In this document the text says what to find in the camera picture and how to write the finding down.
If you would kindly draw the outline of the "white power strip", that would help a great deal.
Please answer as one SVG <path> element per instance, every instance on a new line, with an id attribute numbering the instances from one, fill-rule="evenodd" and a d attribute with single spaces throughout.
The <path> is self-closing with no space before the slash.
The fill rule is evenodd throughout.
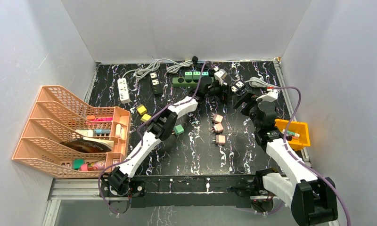
<path id="1" fill-rule="evenodd" d="M 131 102 L 129 85 L 127 83 L 126 78 L 119 78 L 117 80 L 117 84 L 118 84 L 118 91 L 119 91 L 119 99 L 121 103 L 126 104 L 126 103 Z"/>

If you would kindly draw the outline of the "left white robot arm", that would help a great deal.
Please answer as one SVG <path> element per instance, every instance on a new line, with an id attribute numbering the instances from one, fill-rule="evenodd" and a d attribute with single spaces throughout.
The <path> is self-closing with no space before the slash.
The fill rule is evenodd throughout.
<path id="1" fill-rule="evenodd" d="M 208 97 L 219 97 L 222 101 L 230 101 L 231 86 L 226 82 L 212 81 L 206 77 L 205 81 L 198 81 L 197 86 L 182 100 L 168 104 L 161 108 L 147 122 L 137 128 L 140 142 L 123 161 L 114 163 L 104 170 L 98 177 L 99 196 L 105 199 L 102 186 L 111 188 L 118 196 L 124 196 L 130 189 L 130 179 L 136 174 L 137 168 L 148 154 L 165 141 L 172 134 L 176 121 L 182 116 L 193 112 Z"/>

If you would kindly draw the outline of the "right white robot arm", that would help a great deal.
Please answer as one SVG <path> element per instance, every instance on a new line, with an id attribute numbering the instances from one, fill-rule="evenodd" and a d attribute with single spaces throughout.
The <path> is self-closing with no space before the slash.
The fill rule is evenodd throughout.
<path id="1" fill-rule="evenodd" d="M 257 97 L 245 92 L 234 108 L 245 106 L 241 113 L 248 116 L 255 127 L 255 140 L 284 171 L 285 176 L 274 169 L 259 170 L 255 174 L 254 189 L 260 195 L 272 192 L 291 209 L 292 216 L 300 226 L 311 226 L 338 218 L 334 183 L 323 181 L 309 170 L 285 141 L 276 127 L 276 98 L 267 95 Z"/>

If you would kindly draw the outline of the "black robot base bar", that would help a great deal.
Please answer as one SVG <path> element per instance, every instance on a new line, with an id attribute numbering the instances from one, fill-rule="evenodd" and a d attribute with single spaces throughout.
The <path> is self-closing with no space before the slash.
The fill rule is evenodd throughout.
<path id="1" fill-rule="evenodd" d="M 160 206 L 233 206 L 271 212 L 279 201 L 255 187 L 254 179 L 254 175 L 135 176 L 117 191 L 102 178 L 100 190 L 120 213 L 128 208 Z"/>

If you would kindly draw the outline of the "short black power strip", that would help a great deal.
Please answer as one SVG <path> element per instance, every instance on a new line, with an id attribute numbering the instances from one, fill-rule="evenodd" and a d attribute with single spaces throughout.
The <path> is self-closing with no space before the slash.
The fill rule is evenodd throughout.
<path id="1" fill-rule="evenodd" d="M 163 94 L 163 85 L 160 83 L 156 72 L 150 73 L 150 81 L 155 97 L 161 96 Z"/>

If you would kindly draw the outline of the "yellow plug adapter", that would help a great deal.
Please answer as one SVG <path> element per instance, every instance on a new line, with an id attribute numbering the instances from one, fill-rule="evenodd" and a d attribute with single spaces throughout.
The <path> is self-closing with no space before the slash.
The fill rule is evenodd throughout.
<path id="1" fill-rule="evenodd" d="M 144 115 L 146 114 L 148 111 L 147 111 L 147 108 L 144 106 L 144 105 L 139 105 L 136 107 L 136 111 L 139 115 Z"/>
<path id="2" fill-rule="evenodd" d="M 145 113 L 145 114 L 142 115 L 140 121 L 145 123 L 145 122 L 149 121 L 151 119 L 151 117 L 152 117 L 151 115 Z"/>

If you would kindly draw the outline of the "pink plug adapter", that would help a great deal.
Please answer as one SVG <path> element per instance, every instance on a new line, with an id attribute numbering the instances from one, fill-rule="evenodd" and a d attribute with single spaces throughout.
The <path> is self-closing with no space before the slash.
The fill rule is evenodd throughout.
<path id="1" fill-rule="evenodd" d="M 216 145 L 225 145 L 226 144 L 226 137 L 224 135 L 216 135 L 212 141 Z"/>
<path id="2" fill-rule="evenodd" d="M 222 115 L 219 115 L 219 114 L 213 114 L 213 115 L 212 115 L 212 122 L 215 123 L 215 124 L 222 123 L 223 118 L 224 118 L 224 117 L 223 117 Z"/>
<path id="3" fill-rule="evenodd" d="M 210 131 L 213 132 L 214 134 L 220 134 L 224 131 L 224 127 L 221 123 L 217 123 L 211 127 Z"/>

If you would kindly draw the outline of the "green power strip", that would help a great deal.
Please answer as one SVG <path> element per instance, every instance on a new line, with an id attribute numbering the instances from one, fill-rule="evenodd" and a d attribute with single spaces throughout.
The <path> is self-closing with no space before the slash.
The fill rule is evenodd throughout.
<path id="1" fill-rule="evenodd" d="M 173 87 L 195 87 L 198 82 L 206 82 L 210 81 L 213 82 L 214 79 L 209 76 L 203 76 L 200 80 L 185 80 L 184 77 L 175 77 L 172 79 L 172 86 Z"/>

